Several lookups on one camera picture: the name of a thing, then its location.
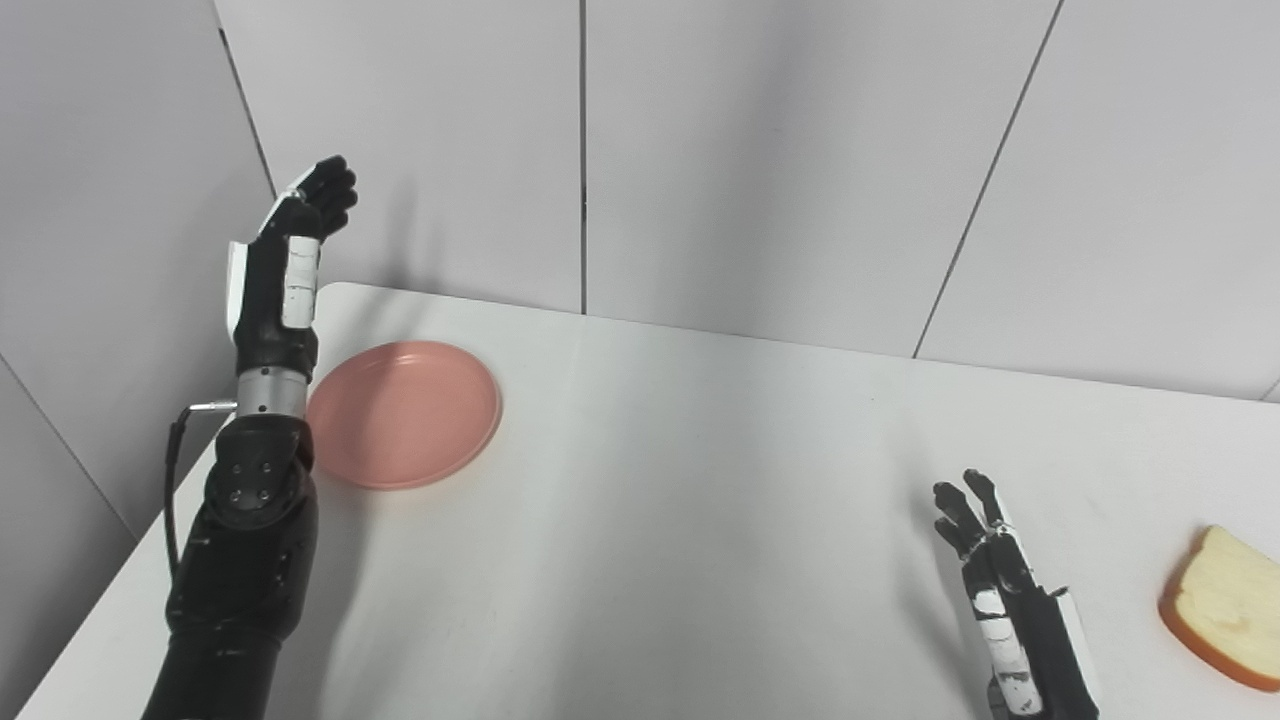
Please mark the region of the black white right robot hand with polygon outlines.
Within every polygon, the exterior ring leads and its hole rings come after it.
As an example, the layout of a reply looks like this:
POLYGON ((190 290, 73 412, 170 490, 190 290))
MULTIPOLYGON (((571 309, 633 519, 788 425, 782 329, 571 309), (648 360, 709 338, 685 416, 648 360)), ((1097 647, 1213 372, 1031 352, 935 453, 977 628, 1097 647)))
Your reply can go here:
POLYGON ((934 530, 960 562, 989 660, 992 717, 1098 719, 1096 670, 1070 589, 1036 579, 995 483, 977 469, 963 482, 933 484, 934 530))

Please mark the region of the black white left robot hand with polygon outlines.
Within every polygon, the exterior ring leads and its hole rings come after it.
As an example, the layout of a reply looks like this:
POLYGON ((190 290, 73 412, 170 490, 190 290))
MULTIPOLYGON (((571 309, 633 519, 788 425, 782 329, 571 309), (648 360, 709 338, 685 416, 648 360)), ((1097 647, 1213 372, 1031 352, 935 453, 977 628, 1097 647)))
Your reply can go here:
POLYGON ((356 174, 340 154, 312 164, 279 192, 247 245, 239 316, 232 332, 236 373, 278 366, 314 377, 317 337, 311 322, 285 322, 285 272, 292 240, 320 249, 349 222, 358 202, 356 174))

